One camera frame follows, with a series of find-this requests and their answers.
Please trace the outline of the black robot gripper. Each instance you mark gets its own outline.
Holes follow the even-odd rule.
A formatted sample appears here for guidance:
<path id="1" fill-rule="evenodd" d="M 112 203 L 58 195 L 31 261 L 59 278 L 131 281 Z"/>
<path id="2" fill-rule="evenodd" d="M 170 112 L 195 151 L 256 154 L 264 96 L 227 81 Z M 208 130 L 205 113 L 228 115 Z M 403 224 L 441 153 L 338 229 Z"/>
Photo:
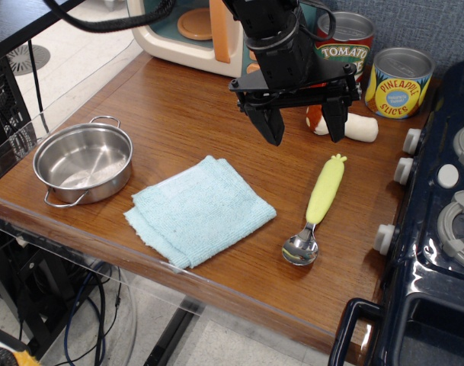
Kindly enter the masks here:
<path id="1" fill-rule="evenodd" d="M 356 66 L 316 56 L 301 14 L 251 14 L 239 20 L 260 69 L 232 80 L 229 89 L 262 137 L 279 146 L 285 130 L 279 109 L 321 104 L 331 140 L 342 140 L 348 107 L 360 99 Z"/>

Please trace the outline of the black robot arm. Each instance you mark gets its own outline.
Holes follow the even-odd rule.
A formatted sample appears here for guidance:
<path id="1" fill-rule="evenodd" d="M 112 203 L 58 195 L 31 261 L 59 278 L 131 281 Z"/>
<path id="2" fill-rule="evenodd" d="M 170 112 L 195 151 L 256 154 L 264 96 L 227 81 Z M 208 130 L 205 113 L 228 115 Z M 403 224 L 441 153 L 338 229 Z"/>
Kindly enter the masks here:
<path id="1" fill-rule="evenodd" d="M 238 107 L 269 143 L 280 145 L 283 108 L 319 104 L 331 140 L 344 138 L 348 108 L 360 99 L 357 67 L 315 53 L 300 1 L 227 1 L 259 69 L 229 84 Z"/>

